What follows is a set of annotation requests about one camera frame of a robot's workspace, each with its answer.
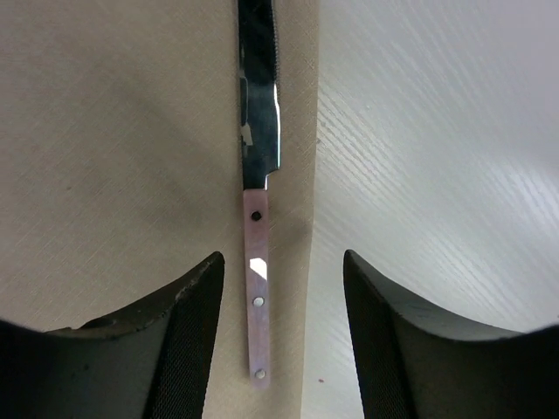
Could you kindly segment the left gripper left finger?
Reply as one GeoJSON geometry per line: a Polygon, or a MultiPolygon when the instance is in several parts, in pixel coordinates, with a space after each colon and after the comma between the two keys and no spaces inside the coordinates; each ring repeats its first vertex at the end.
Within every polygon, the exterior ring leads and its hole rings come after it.
{"type": "Polygon", "coordinates": [[[4,418],[199,418],[224,287],[215,252],[84,326],[1,324],[4,418]]]}

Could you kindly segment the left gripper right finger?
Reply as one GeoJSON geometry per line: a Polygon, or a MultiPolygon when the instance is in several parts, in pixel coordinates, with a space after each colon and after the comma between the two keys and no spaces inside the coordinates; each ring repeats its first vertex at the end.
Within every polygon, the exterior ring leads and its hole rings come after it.
{"type": "Polygon", "coordinates": [[[558,326],[519,333],[448,311],[355,251],[343,287],[367,418],[556,418],[558,326]]]}

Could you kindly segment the beige cloth napkin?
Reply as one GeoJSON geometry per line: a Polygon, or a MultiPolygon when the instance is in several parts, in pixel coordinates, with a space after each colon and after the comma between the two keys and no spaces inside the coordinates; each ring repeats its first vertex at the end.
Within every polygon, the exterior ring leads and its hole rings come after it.
{"type": "Polygon", "coordinates": [[[77,327],[225,259],[207,418],[298,418],[313,224],[319,4],[274,5],[272,382],[248,377],[237,5],[1,4],[1,315],[77,327]]]}

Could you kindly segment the pink handled table knife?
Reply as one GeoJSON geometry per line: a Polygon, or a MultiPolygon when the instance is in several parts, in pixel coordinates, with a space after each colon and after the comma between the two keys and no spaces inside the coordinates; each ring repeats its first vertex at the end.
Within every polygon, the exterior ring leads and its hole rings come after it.
{"type": "Polygon", "coordinates": [[[268,177],[280,168],[278,44],[272,1],[238,1],[239,139],[249,375],[271,382],[268,177]]]}

